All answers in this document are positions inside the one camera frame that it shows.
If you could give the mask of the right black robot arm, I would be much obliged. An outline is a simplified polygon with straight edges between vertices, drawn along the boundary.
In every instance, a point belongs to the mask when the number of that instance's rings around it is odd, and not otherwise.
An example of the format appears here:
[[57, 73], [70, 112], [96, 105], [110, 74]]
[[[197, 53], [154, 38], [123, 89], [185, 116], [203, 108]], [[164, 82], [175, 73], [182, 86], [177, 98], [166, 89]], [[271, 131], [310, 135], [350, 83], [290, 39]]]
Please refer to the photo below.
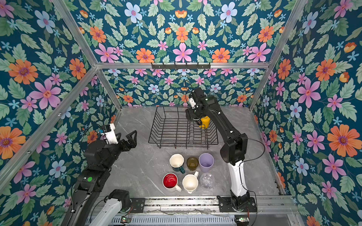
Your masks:
[[250, 200], [244, 175], [244, 161], [248, 146], [248, 137], [240, 133], [225, 116], [214, 96], [207, 96], [201, 88], [189, 94], [189, 107], [186, 118], [205, 128], [202, 118], [208, 117], [219, 131], [224, 145], [220, 150], [221, 158], [228, 164], [231, 175], [231, 206], [236, 211], [246, 208]]

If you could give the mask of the yellow mug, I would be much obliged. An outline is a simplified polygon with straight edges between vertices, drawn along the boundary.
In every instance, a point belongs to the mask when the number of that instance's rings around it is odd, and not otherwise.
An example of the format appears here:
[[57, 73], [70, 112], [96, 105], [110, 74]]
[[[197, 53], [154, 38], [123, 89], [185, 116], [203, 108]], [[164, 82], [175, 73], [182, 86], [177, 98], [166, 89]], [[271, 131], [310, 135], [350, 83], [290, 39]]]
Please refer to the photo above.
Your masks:
[[207, 129], [209, 127], [211, 119], [208, 116], [205, 116], [205, 117], [201, 118], [200, 121], [201, 121], [201, 124], [199, 125], [199, 127], [202, 129]]

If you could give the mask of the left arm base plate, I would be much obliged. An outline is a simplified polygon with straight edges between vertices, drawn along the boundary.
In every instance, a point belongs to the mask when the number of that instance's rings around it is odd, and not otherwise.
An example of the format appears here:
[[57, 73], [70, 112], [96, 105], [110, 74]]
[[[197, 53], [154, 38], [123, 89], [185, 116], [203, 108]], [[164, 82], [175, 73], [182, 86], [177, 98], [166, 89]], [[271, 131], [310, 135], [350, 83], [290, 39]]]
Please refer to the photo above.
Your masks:
[[130, 198], [122, 202], [120, 213], [143, 213], [145, 202], [145, 198]]

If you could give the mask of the lilac plastic cup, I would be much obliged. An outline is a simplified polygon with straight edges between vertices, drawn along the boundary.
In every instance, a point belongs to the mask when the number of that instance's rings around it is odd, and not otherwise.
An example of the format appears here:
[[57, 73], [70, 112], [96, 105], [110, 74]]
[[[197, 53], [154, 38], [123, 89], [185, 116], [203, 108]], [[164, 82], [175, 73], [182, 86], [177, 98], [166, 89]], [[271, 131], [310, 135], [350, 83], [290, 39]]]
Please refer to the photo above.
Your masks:
[[209, 153], [203, 153], [199, 156], [199, 167], [203, 173], [207, 173], [211, 170], [215, 160]]

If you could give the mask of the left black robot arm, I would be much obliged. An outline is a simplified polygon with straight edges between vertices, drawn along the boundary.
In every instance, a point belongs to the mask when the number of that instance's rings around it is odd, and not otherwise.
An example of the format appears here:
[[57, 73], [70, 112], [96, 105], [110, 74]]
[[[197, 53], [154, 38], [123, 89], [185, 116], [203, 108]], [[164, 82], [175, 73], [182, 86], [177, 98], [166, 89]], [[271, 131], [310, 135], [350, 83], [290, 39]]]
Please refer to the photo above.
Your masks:
[[110, 131], [104, 140], [90, 143], [84, 156], [87, 167], [78, 176], [72, 192], [72, 204], [63, 219], [63, 226], [84, 226], [92, 207], [101, 194], [111, 172], [112, 165], [122, 152], [137, 146], [137, 131], [121, 138], [121, 133]]

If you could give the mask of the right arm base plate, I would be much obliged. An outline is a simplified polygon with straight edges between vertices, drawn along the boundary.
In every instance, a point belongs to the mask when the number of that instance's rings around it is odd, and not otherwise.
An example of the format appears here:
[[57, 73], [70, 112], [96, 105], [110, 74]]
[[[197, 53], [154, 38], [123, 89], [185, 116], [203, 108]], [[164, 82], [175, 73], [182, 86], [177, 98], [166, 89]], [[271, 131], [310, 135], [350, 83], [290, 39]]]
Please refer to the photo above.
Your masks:
[[237, 200], [234, 197], [217, 196], [220, 212], [257, 212], [257, 205], [254, 198]]

